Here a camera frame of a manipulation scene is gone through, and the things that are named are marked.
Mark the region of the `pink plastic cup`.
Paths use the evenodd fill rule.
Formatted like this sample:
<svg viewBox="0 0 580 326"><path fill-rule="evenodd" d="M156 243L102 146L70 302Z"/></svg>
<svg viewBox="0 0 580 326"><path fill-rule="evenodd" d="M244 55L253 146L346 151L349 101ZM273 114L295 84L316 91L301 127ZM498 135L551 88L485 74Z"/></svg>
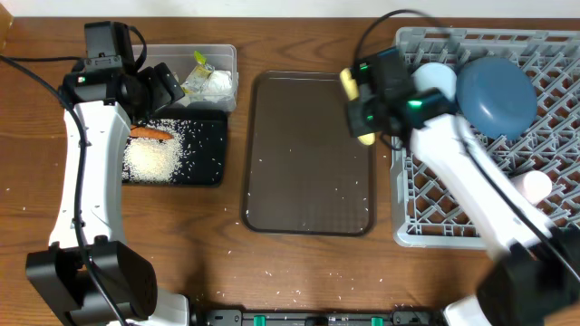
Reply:
<svg viewBox="0 0 580 326"><path fill-rule="evenodd" d="M532 170L510 179L517 191L532 205L546 199L552 191L552 181L544 172Z"/></svg>

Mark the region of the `orange carrot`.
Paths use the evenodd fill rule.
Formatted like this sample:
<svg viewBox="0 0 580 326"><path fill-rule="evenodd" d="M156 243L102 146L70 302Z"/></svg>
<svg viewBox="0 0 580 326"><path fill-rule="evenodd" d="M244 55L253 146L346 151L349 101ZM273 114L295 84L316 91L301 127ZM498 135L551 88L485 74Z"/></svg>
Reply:
<svg viewBox="0 0 580 326"><path fill-rule="evenodd" d="M162 130L151 129L147 127L132 126L130 129L131 138L145 138L145 139L156 139L156 140L170 140L173 136Z"/></svg>

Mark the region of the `yellow plastic spoon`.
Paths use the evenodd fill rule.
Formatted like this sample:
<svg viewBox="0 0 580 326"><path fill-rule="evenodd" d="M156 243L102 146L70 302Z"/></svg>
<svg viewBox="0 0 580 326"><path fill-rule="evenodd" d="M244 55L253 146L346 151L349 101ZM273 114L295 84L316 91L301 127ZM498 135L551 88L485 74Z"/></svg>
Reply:
<svg viewBox="0 0 580 326"><path fill-rule="evenodd" d="M349 68L344 68L339 74L344 92L349 101L354 101L359 97L359 91L355 79L352 77ZM364 146L371 146L375 140L375 134L369 133L357 137L358 141Z"/></svg>

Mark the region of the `dark blue plate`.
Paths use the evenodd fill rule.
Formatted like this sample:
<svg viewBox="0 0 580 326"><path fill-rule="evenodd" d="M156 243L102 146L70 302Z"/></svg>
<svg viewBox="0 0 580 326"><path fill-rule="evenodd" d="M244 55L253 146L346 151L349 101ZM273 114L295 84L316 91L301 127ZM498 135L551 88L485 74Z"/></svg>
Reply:
<svg viewBox="0 0 580 326"><path fill-rule="evenodd" d="M457 78L456 98L466 120L492 139L517 139L537 115L532 82L506 58L483 57L466 64Z"/></svg>

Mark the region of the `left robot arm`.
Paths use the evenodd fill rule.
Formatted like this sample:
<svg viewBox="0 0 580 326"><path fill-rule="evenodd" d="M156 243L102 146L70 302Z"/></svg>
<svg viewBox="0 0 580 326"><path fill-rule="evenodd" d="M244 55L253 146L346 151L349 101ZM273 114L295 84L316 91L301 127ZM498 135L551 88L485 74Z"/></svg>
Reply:
<svg viewBox="0 0 580 326"><path fill-rule="evenodd" d="M28 281L64 325L189 325L189 300L159 288L126 244L121 175L134 120L183 97L169 67L102 66L64 76L67 151L47 249L26 257Z"/></svg>

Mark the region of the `light blue bowl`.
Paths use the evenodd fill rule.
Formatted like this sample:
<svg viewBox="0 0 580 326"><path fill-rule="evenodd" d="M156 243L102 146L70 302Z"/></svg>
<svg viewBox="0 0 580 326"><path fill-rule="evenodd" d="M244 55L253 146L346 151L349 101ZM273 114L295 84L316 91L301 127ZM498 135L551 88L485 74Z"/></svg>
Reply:
<svg viewBox="0 0 580 326"><path fill-rule="evenodd" d="M447 65L430 62L411 75L418 91L438 89L450 101L456 98L457 74Z"/></svg>

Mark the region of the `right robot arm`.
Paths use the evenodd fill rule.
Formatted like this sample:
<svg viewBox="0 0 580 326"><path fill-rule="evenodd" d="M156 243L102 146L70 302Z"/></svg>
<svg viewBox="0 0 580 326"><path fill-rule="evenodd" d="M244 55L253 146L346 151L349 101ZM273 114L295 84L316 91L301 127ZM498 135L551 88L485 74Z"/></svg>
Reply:
<svg viewBox="0 0 580 326"><path fill-rule="evenodd" d="M444 325L541 325L579 302L579 233L561 231L497 167L458 114L456 74L410 72L392 47L340 73L352 136L400 139L439 177L494 266L476 292L441 312Z"/></svg>

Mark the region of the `silver green snack wrapper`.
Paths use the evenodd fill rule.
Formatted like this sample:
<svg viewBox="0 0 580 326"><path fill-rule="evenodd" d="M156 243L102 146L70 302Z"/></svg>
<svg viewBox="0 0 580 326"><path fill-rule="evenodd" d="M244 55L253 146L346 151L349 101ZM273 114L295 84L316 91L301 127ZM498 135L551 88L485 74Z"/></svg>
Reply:
<svg viewBox="0 0 580 326"><path fill-rule="evenodd" d="M181 88L186 94L200 93L206 87L215 67L208 63L208 59L202 53L195 51L194 59L196 66L182 83Z"/></svg>

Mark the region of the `white tissue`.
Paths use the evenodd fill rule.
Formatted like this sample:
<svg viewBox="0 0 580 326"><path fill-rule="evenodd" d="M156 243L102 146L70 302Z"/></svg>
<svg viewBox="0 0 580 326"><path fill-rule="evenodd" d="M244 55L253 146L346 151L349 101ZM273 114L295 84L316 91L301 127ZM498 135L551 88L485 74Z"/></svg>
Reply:
<svg viewBox="0 0 580 326"><path fill-rule="evenodd" d="M213 71L203 83L201 89L191 94L192 101L218 102L224 100L232 90L230 71Z"/></svg>

